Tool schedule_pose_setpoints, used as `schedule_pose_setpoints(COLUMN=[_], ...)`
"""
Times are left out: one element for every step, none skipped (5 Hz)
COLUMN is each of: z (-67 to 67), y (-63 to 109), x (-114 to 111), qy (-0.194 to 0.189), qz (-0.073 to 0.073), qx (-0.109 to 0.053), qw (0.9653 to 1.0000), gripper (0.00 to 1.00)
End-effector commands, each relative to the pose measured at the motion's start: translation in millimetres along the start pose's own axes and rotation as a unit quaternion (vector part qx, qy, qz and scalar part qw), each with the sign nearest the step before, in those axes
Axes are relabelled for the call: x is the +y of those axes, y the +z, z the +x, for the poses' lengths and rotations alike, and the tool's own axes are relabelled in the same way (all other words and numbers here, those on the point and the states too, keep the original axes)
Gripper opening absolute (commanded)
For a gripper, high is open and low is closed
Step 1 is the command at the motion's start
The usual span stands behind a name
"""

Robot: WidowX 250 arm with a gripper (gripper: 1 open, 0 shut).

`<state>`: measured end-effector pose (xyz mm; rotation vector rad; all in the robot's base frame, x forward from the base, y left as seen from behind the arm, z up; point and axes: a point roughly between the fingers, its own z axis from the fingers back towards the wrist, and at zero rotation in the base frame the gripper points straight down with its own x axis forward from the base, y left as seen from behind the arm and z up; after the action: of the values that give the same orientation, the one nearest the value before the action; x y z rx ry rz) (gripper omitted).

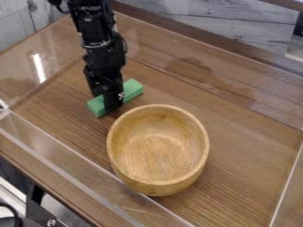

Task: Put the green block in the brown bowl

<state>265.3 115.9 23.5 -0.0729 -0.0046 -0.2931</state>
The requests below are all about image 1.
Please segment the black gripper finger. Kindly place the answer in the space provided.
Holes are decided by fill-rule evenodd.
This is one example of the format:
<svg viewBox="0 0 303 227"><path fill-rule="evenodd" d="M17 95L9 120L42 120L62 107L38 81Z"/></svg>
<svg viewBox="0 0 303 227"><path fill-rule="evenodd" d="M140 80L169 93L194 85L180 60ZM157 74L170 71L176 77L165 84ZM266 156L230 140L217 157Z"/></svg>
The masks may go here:
<svg viewBox="0 0 303 227"><path fill-rule="evenodd" d="M97 97L98 95L102 94L101 84L98 83L93 72L89 70L89 67L84 67L82 72L84 72L85 78L86 78L86 82L88 82L88 86L89 86L92 96Z"/></svg>
<svg viewBox="0 0 303 227"><path fill-rule="evenodd" d="M102 85L104 106L108 112L116 110L122 105L124 89L122 80L116 79Z"/></svg>

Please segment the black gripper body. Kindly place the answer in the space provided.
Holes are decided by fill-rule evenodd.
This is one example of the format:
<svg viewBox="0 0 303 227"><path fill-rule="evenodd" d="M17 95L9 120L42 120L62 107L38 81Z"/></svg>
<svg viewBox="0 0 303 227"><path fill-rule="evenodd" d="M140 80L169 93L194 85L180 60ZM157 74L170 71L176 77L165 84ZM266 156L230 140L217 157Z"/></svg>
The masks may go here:
<svg viewBox="0 0 303 227"><path fill-rule="evenodd" d="M85 67L93 72L101 84L121 79L121 68L125 65L126 44L121 35L114 32L98 43L82 43L86 51L82 59Z"/></svg>

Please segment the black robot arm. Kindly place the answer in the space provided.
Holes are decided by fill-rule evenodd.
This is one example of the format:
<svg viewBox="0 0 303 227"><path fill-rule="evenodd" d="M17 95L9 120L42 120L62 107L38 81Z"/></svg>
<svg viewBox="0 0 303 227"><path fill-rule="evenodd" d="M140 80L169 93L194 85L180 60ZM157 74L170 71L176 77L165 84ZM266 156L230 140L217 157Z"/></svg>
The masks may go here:
<svg viewBox="0 0 303 227"><path fill-rule="evenodd" d="M86 53L84 75L93 97L102 96L105 111L122 105L121 69L125 65L126 44L116 31L114 13L109 0L46 0L72 18Z"/></svg>

